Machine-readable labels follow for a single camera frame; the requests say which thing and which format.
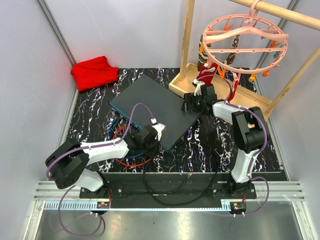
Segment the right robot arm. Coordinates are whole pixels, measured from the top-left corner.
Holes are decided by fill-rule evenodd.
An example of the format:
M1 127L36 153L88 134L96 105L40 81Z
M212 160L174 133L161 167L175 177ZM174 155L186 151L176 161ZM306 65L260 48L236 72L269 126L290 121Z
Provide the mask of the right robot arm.
M202 81L197 83L194 93L184 94L181 110L203 112L232 123L238 151L226 190L230 197L239 198L251 188L254 163L268 142L269 132L262 110L257 106L246 108L218 99L213 84Z

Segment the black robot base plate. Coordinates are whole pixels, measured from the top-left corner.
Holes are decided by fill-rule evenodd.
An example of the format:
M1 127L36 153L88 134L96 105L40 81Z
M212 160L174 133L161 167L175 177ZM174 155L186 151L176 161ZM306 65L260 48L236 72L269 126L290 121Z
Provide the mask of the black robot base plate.
M280 201L295 196L300 187L289 181L276 181L274 174L258 174L244 194L227 193L229 173L105 173L101 189L81 188L81 199L111 198L114 209L196 209L228 208L227 201Z

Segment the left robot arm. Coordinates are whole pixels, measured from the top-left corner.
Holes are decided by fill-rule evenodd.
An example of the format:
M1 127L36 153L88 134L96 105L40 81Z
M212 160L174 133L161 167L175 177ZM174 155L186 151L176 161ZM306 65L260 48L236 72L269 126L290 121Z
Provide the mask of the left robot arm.
M58 189L77 186L103 198L108 193L108 186L100 173L87 169L87 166L109 159L153 158L164 129L164 124L157 123L108 141L80 143L67 140L46 159L46 175Z

